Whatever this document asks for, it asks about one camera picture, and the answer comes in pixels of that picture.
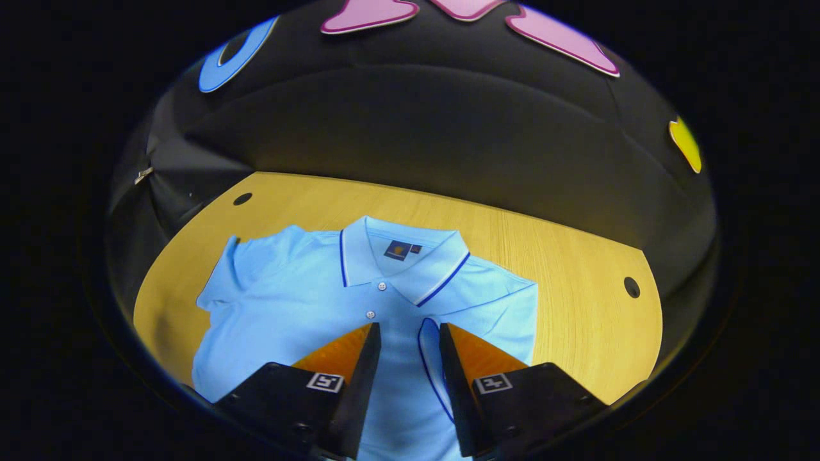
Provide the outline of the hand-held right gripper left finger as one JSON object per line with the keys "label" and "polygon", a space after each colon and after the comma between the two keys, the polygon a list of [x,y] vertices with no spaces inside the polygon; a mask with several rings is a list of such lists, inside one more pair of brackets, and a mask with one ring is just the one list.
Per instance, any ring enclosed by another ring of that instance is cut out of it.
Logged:
{"label": "hand-held right gripper left finger", "polygon": [[381,352],[370,322],[290,366],[267,362],[215,403],[277,459],[355,459]]}

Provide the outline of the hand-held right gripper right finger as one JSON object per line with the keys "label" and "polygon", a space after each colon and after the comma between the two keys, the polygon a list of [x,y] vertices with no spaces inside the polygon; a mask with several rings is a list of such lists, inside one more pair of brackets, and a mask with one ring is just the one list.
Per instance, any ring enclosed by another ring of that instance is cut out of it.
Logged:
{"label": "hand-held right gripper right finger", "polygon": [[529,366],[453,323],[439,350],[464,457],[536,458],[607,408],[553,362]]}

